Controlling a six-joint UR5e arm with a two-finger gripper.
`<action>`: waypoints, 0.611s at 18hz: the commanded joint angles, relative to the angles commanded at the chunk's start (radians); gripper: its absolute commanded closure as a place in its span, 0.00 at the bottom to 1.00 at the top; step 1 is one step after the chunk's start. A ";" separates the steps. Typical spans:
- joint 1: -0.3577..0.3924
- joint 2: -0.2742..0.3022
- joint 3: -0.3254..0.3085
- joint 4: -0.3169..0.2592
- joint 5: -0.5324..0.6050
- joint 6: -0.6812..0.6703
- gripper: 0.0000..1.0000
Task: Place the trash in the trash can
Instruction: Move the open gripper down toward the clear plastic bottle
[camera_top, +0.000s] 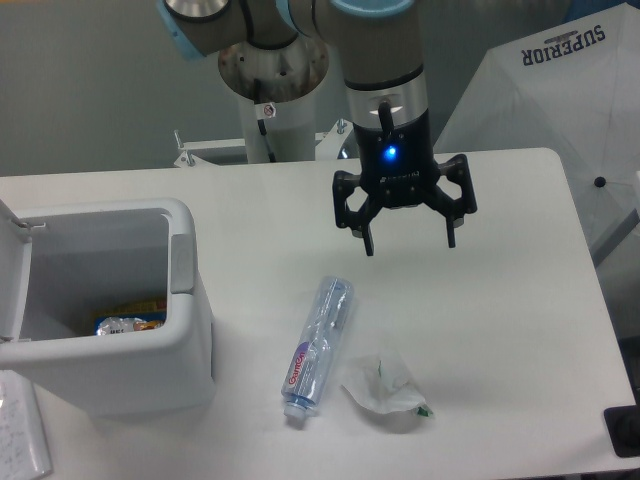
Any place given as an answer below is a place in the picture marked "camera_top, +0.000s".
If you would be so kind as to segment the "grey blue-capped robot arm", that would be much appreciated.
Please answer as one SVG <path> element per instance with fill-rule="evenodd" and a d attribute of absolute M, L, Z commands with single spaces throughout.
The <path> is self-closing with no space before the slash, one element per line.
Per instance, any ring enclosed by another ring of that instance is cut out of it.
<path fill-rule="evenodd" d="M 453 233 L 477 209 L 468 160 L 438 163 L 414 1 L 161 1 L 159 14 L 188 58 L 217 55 L 227 85 L 250 104 L 249 124 L 271 162 L 275 133 L 341 65 L 361 170 L 334 175 L 336 225 L 374 250 L 371 221 L 384 209 L 426 205 Z"/>

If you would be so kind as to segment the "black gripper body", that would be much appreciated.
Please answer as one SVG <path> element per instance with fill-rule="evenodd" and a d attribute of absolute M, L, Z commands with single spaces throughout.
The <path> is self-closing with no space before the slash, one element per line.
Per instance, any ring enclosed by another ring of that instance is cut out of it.
<path fill-rule="evenodd" d="M 387 133 L 357 125 L 355 136 L 361 162 L 359 184 L 369 201 L 389 209 L 425 202 L 425 191 L 440 176 L 427 112 Z"/>

